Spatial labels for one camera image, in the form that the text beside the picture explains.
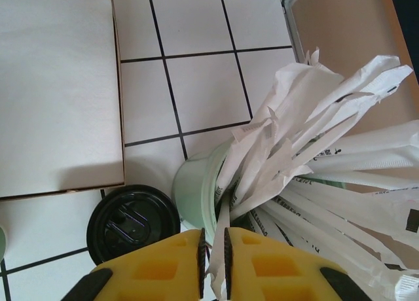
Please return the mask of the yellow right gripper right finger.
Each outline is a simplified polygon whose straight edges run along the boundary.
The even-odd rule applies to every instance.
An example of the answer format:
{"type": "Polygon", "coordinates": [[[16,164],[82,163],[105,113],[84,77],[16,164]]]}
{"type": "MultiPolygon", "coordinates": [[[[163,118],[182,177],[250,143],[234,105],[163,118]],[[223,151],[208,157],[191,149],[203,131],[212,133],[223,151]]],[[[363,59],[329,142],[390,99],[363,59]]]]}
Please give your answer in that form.
{"type": "Polygon", "coordinates": [[[224,230],[227,300],[359,300],[338,264],[243,228],[224,230]]]}

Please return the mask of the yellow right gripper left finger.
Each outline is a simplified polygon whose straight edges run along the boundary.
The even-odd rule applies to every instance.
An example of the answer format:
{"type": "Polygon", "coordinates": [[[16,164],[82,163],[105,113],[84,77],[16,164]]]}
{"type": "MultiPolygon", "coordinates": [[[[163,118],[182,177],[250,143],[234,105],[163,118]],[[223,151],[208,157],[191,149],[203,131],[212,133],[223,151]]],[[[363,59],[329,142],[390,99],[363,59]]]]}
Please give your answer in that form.
{"type": "Polygon", "coordinates": [[[204,229],[188,230],[101,263],[64,300],[201,300],[204,229]]]}

